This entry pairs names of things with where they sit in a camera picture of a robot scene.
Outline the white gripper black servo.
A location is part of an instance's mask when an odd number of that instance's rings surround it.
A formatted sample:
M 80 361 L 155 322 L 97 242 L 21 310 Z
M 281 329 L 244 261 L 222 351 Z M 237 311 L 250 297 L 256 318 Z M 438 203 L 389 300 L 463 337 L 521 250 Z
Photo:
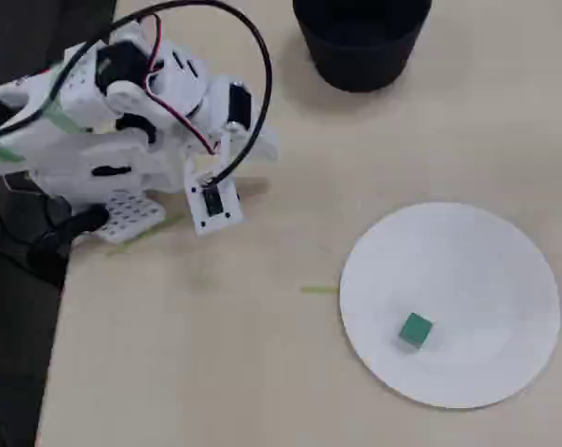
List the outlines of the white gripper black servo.
M 208 85 L 203 104 L 206 112 L 200 129 L 209 141 L 218 141 L 224 134 L 229 134 L 232 141 L 246 141 L 251 135 L 254 98 L 243 83 L 227 76 L 215 77 Z M 274 162 L 279 156 L 276 135 L 267 126 L 263 126 L 247 159 Z

